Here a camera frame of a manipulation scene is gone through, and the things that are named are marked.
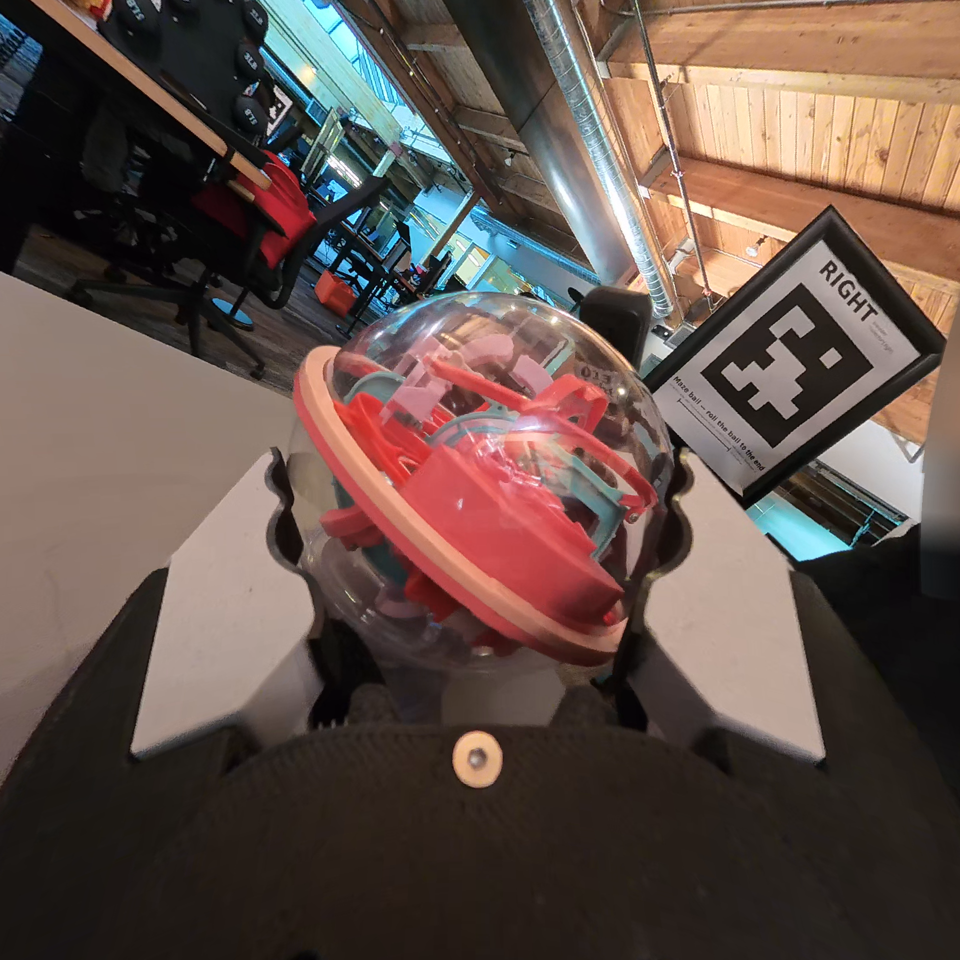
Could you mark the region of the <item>black dumbbell rack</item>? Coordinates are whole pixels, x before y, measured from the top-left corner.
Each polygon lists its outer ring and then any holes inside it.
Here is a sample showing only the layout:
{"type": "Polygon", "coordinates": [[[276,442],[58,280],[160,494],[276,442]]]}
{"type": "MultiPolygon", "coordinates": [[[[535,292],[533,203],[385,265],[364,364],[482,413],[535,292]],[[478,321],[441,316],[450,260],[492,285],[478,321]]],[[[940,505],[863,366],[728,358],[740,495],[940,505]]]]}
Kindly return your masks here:
{"type": "Polygon", "coordinates": [[[258,1],[116,1],[98,32],[224,139],[257,147],[269,126],[258,1]]]}

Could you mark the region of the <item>black office chair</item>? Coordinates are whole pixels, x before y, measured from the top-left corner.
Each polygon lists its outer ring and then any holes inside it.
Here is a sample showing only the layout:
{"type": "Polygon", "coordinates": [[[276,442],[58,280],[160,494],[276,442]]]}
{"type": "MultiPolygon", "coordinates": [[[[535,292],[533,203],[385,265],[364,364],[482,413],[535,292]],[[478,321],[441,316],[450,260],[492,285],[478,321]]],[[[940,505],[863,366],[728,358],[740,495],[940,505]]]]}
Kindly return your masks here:
{"type": "Polygon", "coordinates": [[[186,327],[191,355],[203,358],[205,322],[246,354],[250,376],[261,380],[265,362],[234,324],[239,306],[249,294],[270,309],[286,306],[306,258],[335,226],[377,201],[388,183],[383,176],[370,177],[342,198],[320,206],[318,212],[301,191],[316,223],[282,263],[270,269],[258,253],[258,236],[244,242],[190,202],[208,184],[232,186],[243,200],[252,202],[252,194],[235,180],[209,181],[201,188],[184,190],[174,187],[168,176],[150,170],[141,180],[138,196],[125,198],[126,224],[148,228],[147,253],[108,255],[103,279],[80,278],[63,298],[85,309],[93,308],[94,294],[173,305],[175,321],[186,327]]]}

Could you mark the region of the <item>wooden desk black legs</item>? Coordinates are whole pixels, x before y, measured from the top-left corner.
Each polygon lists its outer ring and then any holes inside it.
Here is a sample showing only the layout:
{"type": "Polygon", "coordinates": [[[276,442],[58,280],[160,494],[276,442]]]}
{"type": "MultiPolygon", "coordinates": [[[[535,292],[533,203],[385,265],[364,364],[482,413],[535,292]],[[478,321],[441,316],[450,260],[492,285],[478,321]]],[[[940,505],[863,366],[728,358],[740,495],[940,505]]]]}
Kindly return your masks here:
{"type": "Polygon", "coordinates": [[[263,190],[270,188],[270,177],[263,170],[266,160],[254,159],[254,148],[235,150],[233,142],[223,138],[214,129],[211,119],[202,118],[196,108],[189,105],[180,94],[173,92],[164,83],[157,82],[115,48],[98,30],[90,16],[76,11],[62,1],[27,1],[26,5],[30,14],[37,14],[42,18],[43,29],[47,33],[56,31],[53,41],[55,47],[63,46],[63,49],[70,53],[77,53],[82,47],[86,53],[82,54],[81,58],[93,58],[98,64],[122,76],[130,86],[156,104],[252,184],[263,190]],[[72,40],[65,46],[66,35],[71,36],[72,40]]]}

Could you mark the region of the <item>orange crate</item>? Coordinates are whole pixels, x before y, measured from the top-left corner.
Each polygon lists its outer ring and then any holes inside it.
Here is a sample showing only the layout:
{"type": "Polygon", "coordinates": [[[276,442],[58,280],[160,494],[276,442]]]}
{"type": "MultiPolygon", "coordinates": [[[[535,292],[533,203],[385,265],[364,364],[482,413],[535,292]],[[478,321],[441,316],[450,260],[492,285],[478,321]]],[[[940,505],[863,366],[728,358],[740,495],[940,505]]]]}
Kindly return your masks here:
{"type": "Polygon", "coordinates": [[[322,306],[341,318],[350,313],[357,301],[352,285],[329,270],[320,274],[314,292],[322,306]]]}

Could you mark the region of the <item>black framed marker sign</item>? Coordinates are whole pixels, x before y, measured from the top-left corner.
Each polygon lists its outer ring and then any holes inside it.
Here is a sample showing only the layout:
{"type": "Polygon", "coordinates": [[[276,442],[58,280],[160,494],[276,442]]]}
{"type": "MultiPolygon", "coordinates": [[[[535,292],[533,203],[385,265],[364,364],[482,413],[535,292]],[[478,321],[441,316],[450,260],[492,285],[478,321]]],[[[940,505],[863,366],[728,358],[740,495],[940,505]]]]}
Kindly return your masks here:
{"type": "Polygon", "coordinates": [[[946,344],[830,205],[643,381],[747,508],[935,372],[946,344]]]}

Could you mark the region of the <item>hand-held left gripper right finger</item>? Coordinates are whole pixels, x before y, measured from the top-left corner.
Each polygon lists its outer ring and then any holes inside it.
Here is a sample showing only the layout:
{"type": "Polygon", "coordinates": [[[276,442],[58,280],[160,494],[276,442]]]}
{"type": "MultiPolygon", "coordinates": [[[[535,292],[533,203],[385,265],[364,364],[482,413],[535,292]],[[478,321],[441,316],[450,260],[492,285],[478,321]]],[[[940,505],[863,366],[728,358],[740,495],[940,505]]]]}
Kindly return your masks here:
{"type": "Polygon", "coordinates": [[[822,762],[790,564],[695,454],[678,451],[674,477],[678,546],[638,596],[629,690],[672,745],[719,730],[822,762]]]}

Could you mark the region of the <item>clear maze ball red tracks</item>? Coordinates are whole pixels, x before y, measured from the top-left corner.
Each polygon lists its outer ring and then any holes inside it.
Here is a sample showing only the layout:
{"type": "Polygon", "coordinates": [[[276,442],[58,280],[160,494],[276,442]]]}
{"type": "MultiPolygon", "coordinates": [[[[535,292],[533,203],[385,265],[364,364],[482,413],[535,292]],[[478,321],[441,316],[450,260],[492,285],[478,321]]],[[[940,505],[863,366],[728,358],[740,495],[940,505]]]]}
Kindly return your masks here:
{"type": "Polygon", "coordinates": [[[293,401],[302,564],[375,655],[613,659],[674,456],[638,370],[579,310],[431,297],[309,352],[293,401]]]}

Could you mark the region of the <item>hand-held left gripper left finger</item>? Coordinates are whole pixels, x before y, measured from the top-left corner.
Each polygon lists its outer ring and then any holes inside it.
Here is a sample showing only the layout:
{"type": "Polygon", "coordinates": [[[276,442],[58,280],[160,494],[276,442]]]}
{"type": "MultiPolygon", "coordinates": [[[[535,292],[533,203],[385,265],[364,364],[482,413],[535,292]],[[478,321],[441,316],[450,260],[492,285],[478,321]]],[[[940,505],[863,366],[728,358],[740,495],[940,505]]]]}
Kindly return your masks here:
{"type": "Polygon", "coordinates": [[[130,741],[145,760],[236,729],[257,749],[307,734],[325,624],[282,452],[257,459],[169,559],[130,741]]]}

